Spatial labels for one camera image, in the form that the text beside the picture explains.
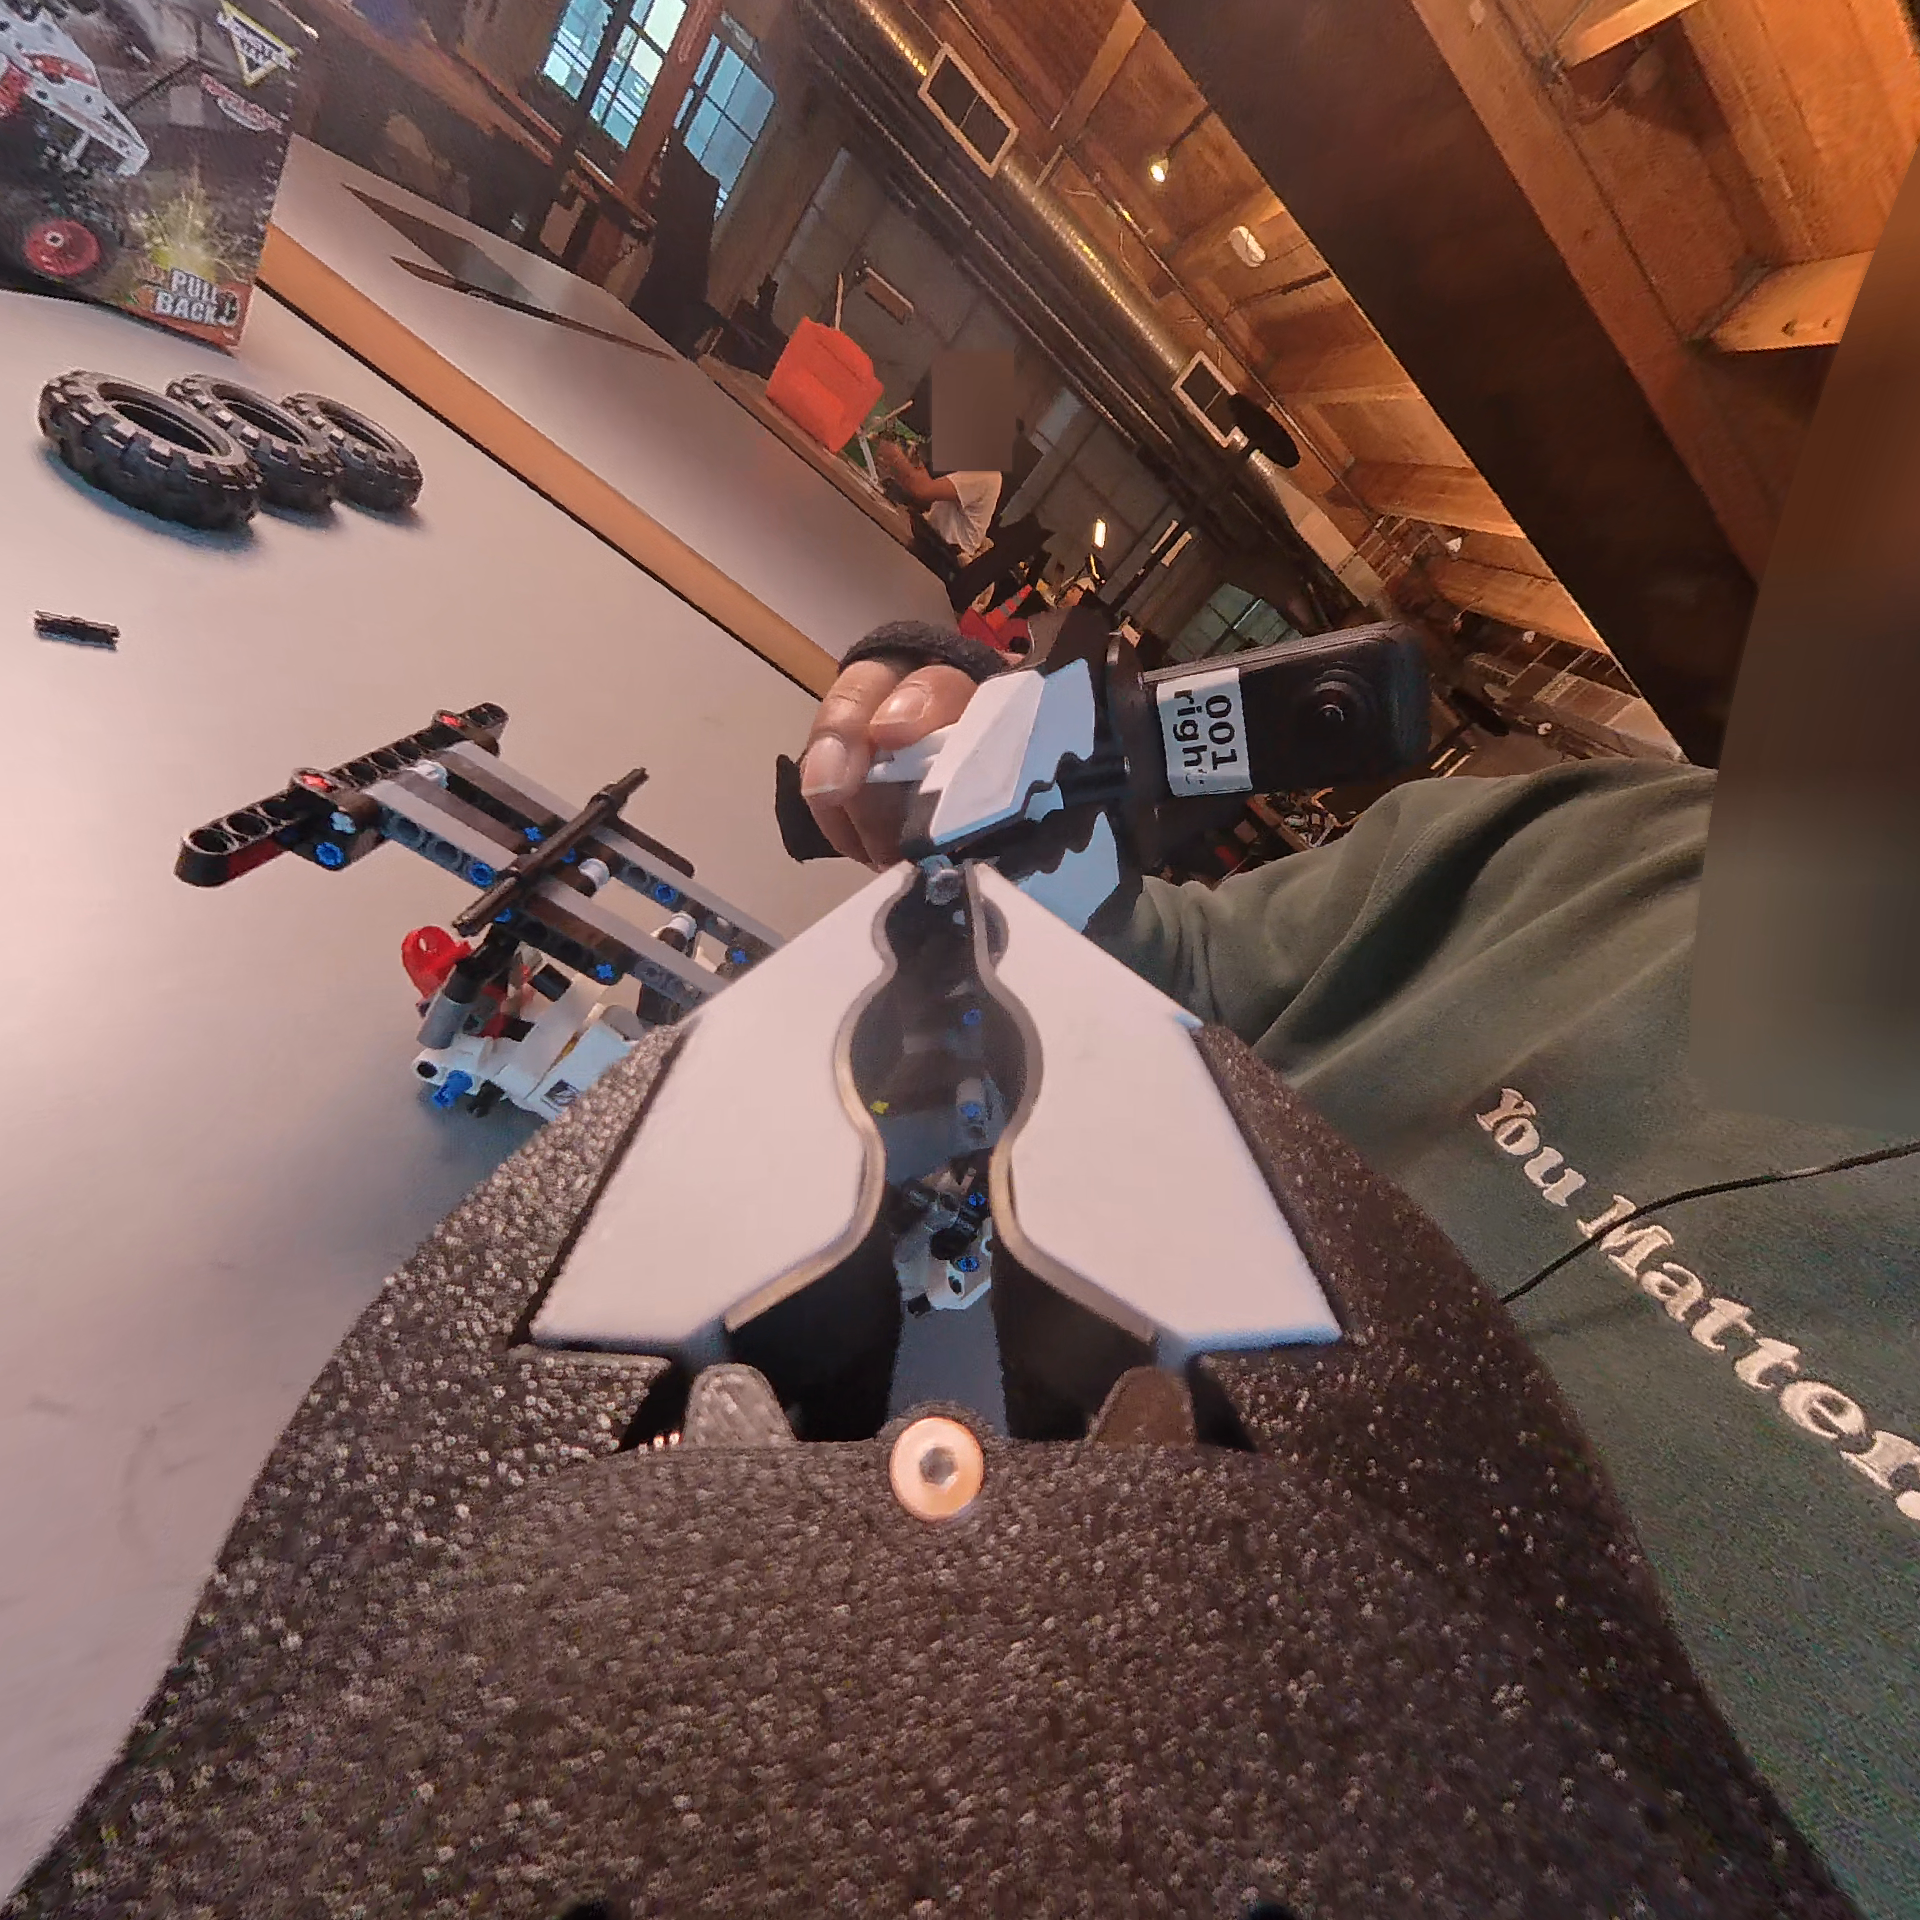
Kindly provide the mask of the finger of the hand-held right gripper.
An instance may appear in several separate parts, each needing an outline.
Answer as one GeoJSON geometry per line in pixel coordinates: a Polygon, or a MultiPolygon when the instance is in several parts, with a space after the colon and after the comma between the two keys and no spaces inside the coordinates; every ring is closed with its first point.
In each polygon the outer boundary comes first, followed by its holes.
{"type": "Polygon", "coordinates": [[[1022,821],[1037,792],[1058,790],[1066,764],[1094,751],[1093,672],[1022,667],[977,687],[954,725],[877,757],[872,781],[910,788],[907,848],[969,848],[1022,821]]]}
{"type": "Polygon", "coordinates": [[[1101,805],[1066,805],[1058,786],[1010,800],[947,790],[947,854],[994,871],[1072,930],[1089,930],[1122,884],[1121,842],[1101,805]]]}

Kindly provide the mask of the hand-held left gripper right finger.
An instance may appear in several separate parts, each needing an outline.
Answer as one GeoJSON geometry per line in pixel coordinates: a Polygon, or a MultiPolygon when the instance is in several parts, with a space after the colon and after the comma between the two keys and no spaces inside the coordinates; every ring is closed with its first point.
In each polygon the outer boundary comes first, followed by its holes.
{"type": "Polygon", "coordinates": [[[1024,1050],[993,1151],[1013,1256],[1160,1358],[1337,1339],[1198,1021],[994,871],[973,902],[1003,930],[979,970],[1024,1050]]]}

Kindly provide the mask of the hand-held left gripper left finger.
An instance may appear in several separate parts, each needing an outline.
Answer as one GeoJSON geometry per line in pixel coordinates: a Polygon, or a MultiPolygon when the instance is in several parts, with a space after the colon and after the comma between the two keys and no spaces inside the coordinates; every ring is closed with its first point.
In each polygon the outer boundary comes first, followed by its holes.
{"type": "Polygon", "coordinates": [[[891,869],[685,1021],[532,1322],[547,1349],[721,1352],[833,1271],[880,1212],[885,1148],[851,1063],[897,975],[891,869]]]}

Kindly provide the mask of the toy vehicle chassis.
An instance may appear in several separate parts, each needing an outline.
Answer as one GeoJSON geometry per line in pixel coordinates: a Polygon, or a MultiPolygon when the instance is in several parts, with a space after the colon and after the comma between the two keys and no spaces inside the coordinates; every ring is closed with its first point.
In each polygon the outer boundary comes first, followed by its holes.
{"type": "Polygon", "coordinates": [[[702,887],[621,818],[644,771],[571,806],[498,749],[494,703],[440,710],[409,735],[193,830],[176,876],[204,888],[280,854],[339,874],[409,848],[475,901],[401,944],[422,1016],[417,1077],[434,1107],[565,1112],[658,1027],[676,1024],[781,938],[702,887]]]}

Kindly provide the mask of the person's right forearm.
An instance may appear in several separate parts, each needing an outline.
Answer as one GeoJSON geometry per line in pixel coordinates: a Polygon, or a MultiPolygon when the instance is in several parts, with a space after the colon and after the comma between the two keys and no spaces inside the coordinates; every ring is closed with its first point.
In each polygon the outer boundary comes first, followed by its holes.
{"type": "Polygon", "coordinates": [[[1376,1162],[1502,1088],[1574,1140],[1640,1140],[1696,1104],[1712,796],[1712,773],[1624,759],[1401,784],[1329,848],[1219,887],[1145,879],[1091,938],[1376,1162]]]}

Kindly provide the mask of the orange chair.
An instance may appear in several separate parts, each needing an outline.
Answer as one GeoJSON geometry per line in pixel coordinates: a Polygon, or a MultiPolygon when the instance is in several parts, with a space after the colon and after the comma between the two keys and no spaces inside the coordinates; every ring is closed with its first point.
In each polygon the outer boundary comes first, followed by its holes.
{"type": "Polygon", "coordinates": [[[837,326],[802,318],[765,380],[768,403],[837,455],[880,403],[872,357],[837,326]]]}

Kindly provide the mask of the person's green sweatshirt torso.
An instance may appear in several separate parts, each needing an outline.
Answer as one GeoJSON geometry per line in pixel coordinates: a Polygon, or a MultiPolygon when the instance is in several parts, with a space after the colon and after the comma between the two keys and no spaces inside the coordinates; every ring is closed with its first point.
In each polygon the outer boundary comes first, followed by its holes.
{"type": "Polygon", "coordinates": [[[1520,1088],[1388,1162],[1518,1303],[1696,1669],[1867,1915],[1916,1915],[1916,1158],[1640,1210],[1869,1151],[1692,1111],[1574,1140],[1520,1088]]]}

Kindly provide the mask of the black toy tire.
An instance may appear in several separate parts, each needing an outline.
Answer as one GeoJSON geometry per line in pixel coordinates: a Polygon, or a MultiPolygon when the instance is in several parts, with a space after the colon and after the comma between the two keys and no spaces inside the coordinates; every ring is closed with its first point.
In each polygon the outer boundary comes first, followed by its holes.
{"type": "Polygon", "coordinates": [[[260,476],[218,422],[130,380],[89,370],[38,391],[38,429],[68,470],[130,507],[221,533],[253,519],[260,476]]]}
{"type": "Polygon", "coordinates": [[[283,407],[308,424],[344,469],[340,496],[368,512],[409,512],[422,492],[417,455],[347,403],[291,392],[283,407]]]}
{"type": "Polygon", "coordinates": [[[214,375],[182,375],[164,392],[219,424],[248,453],[262,504],[317,516],[344,492],[340,458],[288,405],[214,375]]]}

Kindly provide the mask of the window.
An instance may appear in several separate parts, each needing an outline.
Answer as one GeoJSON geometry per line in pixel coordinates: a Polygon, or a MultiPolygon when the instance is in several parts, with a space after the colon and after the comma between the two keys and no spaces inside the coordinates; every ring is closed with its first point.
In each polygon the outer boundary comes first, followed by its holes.
{"type": "MultiPolygon", "coordinates": [[[[610,3],[568,4],[539,68],[545,85],[573,103],[582,95],[613,12],[610,3]]],[[[613,176],[617,157],[634,144],[685,12],[684,3],[638,3],[619,28],[582,141],[602,173],[613,176]]],[[[676,117],[689,152],[716,181],[721,208],[729,204],[774,103],[757,39],[732,13],[721,13],[676,117]]]]}

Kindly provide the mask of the toy truck cardboard box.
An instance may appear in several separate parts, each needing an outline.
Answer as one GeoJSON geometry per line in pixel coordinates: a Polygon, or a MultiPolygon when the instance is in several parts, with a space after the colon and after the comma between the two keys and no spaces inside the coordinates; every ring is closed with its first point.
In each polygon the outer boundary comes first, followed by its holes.
{"type": "Polygon", "coordinates": [[[235,348],[316,47],[275,3],[4,3],[4,266],[235,348]]]}

